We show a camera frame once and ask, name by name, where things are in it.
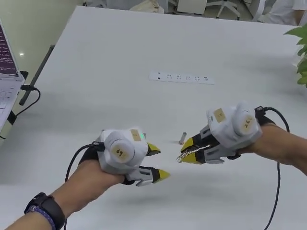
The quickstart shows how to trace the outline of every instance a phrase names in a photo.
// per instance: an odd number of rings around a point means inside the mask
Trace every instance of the floor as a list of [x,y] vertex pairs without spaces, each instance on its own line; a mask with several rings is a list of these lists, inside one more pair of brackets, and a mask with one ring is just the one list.
[[[251,15],[239,0],[241,20],[251,20]],[[12,46],[20,70],[28,71],[30,82],[49,46],[57,42],[76,5],[82,5],[83,0],[1,0],[0,19],[4,25],[9,42]],[[215,18],[219,7],[209,7],[204,16]],[[220,18],[235,19],[235,15],[224,9]],[[20,111],[16,104],[13,111]],[[1,135],[6,136],[10,130],[6,124]]]

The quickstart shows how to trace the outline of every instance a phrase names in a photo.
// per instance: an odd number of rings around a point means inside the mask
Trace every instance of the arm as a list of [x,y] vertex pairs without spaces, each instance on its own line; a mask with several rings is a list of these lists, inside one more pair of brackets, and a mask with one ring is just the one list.
[[294,11],[294,18],[295,18],[295,21],[296,21],[296,24],[299,25],[302,18],[303,18],[303,15],[304,15],[305,11],[304,10],[295,10]]
[[300,25],[304,13],[307,10],[307,0],[294,0],[292,9],[294,10],[296,24]]
[[[101,171],[98,161],[88,160],[81,163],[70,179],[51,195],[67,218],[123,180],[123,176]],[[51,225],[40,213],[32,212],[19,218],[6,230],[51,230]]]
[[282,164],[293,165],[307,175],[307,140],[274,124],[262,127],[263,135],[241,153],[254,152]]

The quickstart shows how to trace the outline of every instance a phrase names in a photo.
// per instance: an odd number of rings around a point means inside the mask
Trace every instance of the laptop keyboard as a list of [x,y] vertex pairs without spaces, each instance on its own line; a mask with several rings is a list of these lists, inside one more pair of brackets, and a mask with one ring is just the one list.
[[15,98],[15,86],[0,88],[0,118],[5,114],[6,108],[12,106]]

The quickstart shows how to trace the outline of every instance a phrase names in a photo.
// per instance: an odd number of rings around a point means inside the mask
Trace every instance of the laptop screen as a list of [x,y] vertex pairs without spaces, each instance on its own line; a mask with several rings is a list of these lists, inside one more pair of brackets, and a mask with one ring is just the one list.
[[0,78],[4,76],[19,77],[19,73],[0,22]]

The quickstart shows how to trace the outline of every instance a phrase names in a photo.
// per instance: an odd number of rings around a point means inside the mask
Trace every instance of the black cable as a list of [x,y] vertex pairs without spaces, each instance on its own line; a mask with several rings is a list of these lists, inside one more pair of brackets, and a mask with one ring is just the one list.
[[21,113],[23,113],[24,111],[26,111],[27,109],[29,109],[32,105],[36,104],[39,99],[40,99],[40,96],[41,96],[41,92],[38,88],[35,88],[33,86],[30,86],[30,85],[23,85],[21,87],[21,90],[25,90],[25,91],[37,91],[38,92],[38,98],[33,102],[31,103],[28,107],[24,108],[22,111],[20,111],[18,114],[16,114],[16,116],[20,115]]
[[[285,117],[281,114],[281,112],[279,112],[277,109],[274,109],[272,107],[265,107],[264,108],[264,111],[268,111],[268,110],[271,110],[271,111],[275,112],[282,119],[282,121],[284,122],[284,125],[286,126],[287,132],[290,133],[290,128],[289,128],[288,122],[286,121]],[[279,190],[280,190],[280,180],[281,180],[281,176],[280,176],[280,163],[279,162],[277,162],[277,175],[278,175],[278,183],[277,183],[277,190],[276,190],[276,197],[275,197],[274,207],[273,207],[273,210],[272,210],[269,222],[268,222],[267,226],[264,228],[264,230],[267,230],[269,228],[269,226],[270,226],[270,224],[271,224],[271,222],[273,220],[273,217],[274,217],[274,214],[275,214],[275,211],[276,211],[276,207],[277,207],[277,203],[278,203]]]
[[[98,141],[94,141],[92,144],[88,144],[88,145],[84,145],[82,146],[81,148],[79,148],[74,156],[72,157],[69,165],[68,165],[68,169],[66,171],[66,176],[65,176],[65,183],[68,181],[68,178],[69,178],[69,174],[71,172],[71,167],[74,163],[74,161],[76,160],[77,156],[79,155],[79,153],[84,150],[84,149],[87,149],[87,148],[92,148],[92,147],[104,147],[104,143],[103,142],[98,142]],[[66,230],[66,227],[67,227],[67,219],[65,220],[65,223],[64,223],[64,230]]]

